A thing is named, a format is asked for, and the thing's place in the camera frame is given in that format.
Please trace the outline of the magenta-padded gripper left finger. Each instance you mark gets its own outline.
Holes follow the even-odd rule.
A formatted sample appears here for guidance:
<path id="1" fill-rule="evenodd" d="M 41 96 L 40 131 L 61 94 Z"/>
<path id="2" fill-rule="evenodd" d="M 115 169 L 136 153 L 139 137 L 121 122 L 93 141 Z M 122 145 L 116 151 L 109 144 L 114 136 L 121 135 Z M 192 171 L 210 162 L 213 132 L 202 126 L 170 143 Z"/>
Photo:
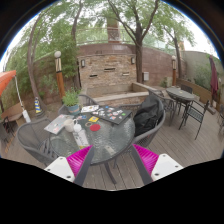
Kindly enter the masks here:
<path id="1" fill-rule="evenodd" d="M 87 146 L 68 157 L 58 157 L 45 171 L 82 186 L 94 156 L 94 147 Z"/>

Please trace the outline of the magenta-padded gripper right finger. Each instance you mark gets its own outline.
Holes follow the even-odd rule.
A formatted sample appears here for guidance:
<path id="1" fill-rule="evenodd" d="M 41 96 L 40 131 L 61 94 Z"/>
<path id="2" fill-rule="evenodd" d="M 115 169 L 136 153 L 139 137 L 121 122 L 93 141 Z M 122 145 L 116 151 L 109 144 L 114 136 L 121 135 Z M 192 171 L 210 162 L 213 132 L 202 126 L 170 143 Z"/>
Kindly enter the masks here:
<path id="1" fill-rule="evenodd" d="M 168 154 L 158 155 L 136 144 L 131 146 L 131 154 L 145 185 L 182 169 Z"/>

